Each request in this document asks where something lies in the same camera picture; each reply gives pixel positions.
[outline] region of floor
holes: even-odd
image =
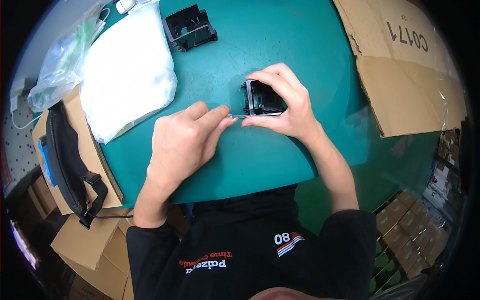
[[[367,162],[351,167],[360,209],[375,210],[399,189],[422,194],[431,173],[439,135],[440,132],[429,132],[383,139],[378,134],[373,137]],[[301,182],[295,191],[299,220],[315,234],[330,215],[329,198],[319,177]]]

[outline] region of white plastic bag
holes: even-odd
[[[105,31],[92,45],[80,100],[93,137],[108,143],[166,107],[177,77],[158,2]]]
[[[83,65],[99,14],[100,5],[97,3],[50,46],[37,84],[27,97],[33,112],[41,112],[55,105],[83,80]]]

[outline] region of forearm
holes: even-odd
[[[141,228],[158,228],[167,219],[168,198],[178,185],[154,179],[147,175],[144,186],[138,194],[133,223]]]
[[[358,209],[355,183],[347,162],[318,126],[312,134],[302,141],[310,151],[318,174],[332,198],[332,213],[345,209]]]

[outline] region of black bag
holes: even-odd
[[[68,123],[63,102],[48,110],[47,153],[53,178],[65,202],[80,218],[80,224],[90,229],[94,216],[102,208],[108,188],[100,174],[90,172],[80,158],[78,134]],[[84,182],[90,184],[97,193],[90,208],[87,207]]]

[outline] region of person's right hand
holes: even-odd
[[[242,126],[265,127],[295,137],[302,143],[308,143],[323,132],[322,126],[313,115],[308,90],[284,63],[271,65],[245,78],[271,86],[283,98],[288,108],[279,116],[245,118]]]

